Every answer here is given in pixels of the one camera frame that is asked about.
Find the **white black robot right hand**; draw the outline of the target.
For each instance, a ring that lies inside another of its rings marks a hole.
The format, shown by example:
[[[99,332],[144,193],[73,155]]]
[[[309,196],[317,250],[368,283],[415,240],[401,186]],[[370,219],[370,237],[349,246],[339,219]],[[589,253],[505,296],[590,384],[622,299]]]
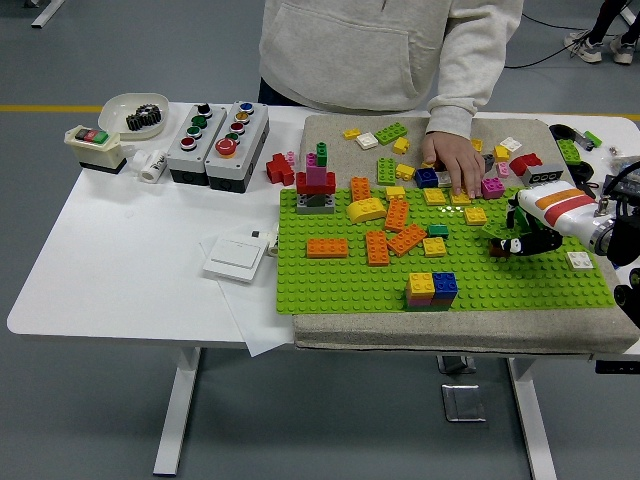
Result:
[[[492,256],[531,256],[558,249],[566,236],[577,238],[589,251],[604,256],[615,220],[597,214],[598,203],[570,183],[558,180],[519,190],[508,200],[506,226],[515,224],[520,209],[530,231],[519,238],[493,238]]]

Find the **person's left hand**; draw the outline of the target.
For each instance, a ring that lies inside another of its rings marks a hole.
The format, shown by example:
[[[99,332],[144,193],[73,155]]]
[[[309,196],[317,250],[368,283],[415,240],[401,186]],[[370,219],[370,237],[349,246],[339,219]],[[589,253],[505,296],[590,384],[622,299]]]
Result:
[[[485,160],[469,139],[446,132],[427,133],[422,141],[423,161],[440,161],[449,172],[456,195],[465,190],[470,198],[481,193]]]

